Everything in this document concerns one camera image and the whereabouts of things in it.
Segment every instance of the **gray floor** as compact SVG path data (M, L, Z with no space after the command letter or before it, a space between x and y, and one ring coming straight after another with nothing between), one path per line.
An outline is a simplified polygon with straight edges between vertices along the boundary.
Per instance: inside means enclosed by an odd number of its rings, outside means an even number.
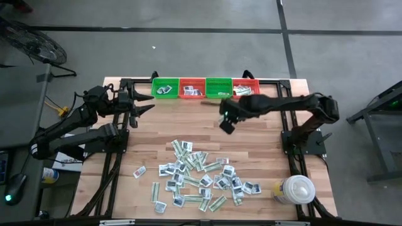
M170 28L280 28L274 0L125 0L27 1L33 14L9 8L3 15L36 25L136 26ZM402 30L399 0L283 0L291 29ZM64 65L77 78L52 82L48 95L70 105L72 92L102 83L105 76L238 77L248 69L261 78L289 78L281 35L200 33L47 32L68 53ZM339 216L348 220L401 224L402 191L396 185L368 185L381 173L366 126L345 118L378 93L401 80L402 36L291 35L298 78L311 92L333 95L341 120L323 126L334 135L326 141L330 179ZM30 64L3 45L0 63ZM43 125L56 121L45 111ZM44 208L62 217L69 204L66 191L53 191Z

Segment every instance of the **green light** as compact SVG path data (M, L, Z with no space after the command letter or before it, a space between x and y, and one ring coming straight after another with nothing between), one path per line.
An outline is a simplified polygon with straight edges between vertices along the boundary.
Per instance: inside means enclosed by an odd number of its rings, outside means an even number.
M395 107L398 104L398 101L395 101L391 104L392 107Z

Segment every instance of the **green basket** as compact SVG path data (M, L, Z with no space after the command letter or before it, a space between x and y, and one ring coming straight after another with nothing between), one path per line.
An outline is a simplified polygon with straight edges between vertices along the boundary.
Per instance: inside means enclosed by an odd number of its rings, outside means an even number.
M230 98L233 96L233 86L231 78L207 78L206 91L207 98Z
M152 96L157 99L175 99L178 97L178 83L178 78L154 78L152 80ZM167 94L156 92L160 87L166 87L167 85L171 87L170 92Z

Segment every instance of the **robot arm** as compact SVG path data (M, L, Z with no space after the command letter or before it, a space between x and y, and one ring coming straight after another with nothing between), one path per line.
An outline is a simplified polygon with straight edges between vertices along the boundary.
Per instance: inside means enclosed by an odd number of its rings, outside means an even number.
M292 129L290 138L296 146L302 146L308 135L322 124L333 124L339 120L338 104L331 96L315 93L308 96L277 98L256 94L243 96L239 102L222 100L219 108L222 115L220 128L232 134L235 129L233 124L278 110L307 110L313 114L306 123Z
M113 93L109 100L107 91ZM153 99L152 96L142 95L134 90L134 84L126 84L119 90L113 89L113 84L101 87L96 86L85 91L83 96L77 95L84 100L84 104L73 110L73 112L60 122L38 131L31 141L31 153L36 159L46 159L56 152L65 153L73 158L83 161L84 150L78 145L102 141L104 143L119 141L121 137L115 124L109 123L100 126L98 129L78 134L71 137L60 138L64 134L79 128L94 125L98 115L105 117L113 114L130 112L130 125L137 127L136 117L151 109L155 105L136 107L135 100L143 101Z

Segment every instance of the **wooden tabletop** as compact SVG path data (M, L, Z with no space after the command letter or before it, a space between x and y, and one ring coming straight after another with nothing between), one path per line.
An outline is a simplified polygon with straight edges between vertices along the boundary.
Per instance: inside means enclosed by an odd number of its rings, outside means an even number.
M121 77L106 77L104 85L113 83L119 86ZM291 81L293 96L308 95L307 81L295 79ZM150 84L136 84L141 94L151 94ZM260 91L277 97L274 85L261 85ZM282 205L272 199L271 187L275 181L290 176L287 157L282 153L280 132L283 130L279 112L270 112L259 119L250 119L238 123L232 135L227 135L218 127L219 107L200 105L199 100L155 99L140 102L138 105L155 104L155 107L138 119L138 128L130 130L127 153L124 154L113 218L168 218L168 219L219 219L219 220L295 220L294 205ZM311 114L296 112L298 123L305 122ZM112 122L112 116L99 118L96 126ZM194 142L193 151L209 153L206 164L214 162L217 157L228 157L230 165L235 167L237 176L251 183L260 183L262 193L247 195L243 204L234 205L230 191L212 189L213 201L222 194L227 201L216 211L205 213L198 209L199 203L186 203L183 208L173 206L172 193L165 191L166 180L170 177L159 177L159 164L174 163L176 157L170 144L178 139ZM85 161L77 192L75 194L72 214L79 212L92 198L99 187L105 154L94 154ZM336 215L334 198L327 169L322 160L316 156L305 156L308 175L312 179L317 196L327 210ZM146 173L135 179L133 172L145 166ZM220 171L208 173L211 178ZM194 178L201 178L205 173L191 171ZM168 204L164 214L154 211L151 203L152 182L160 182L159 201ZM106 191L104 208L109 190ZM198 194L198 188L186 184L181 194Z

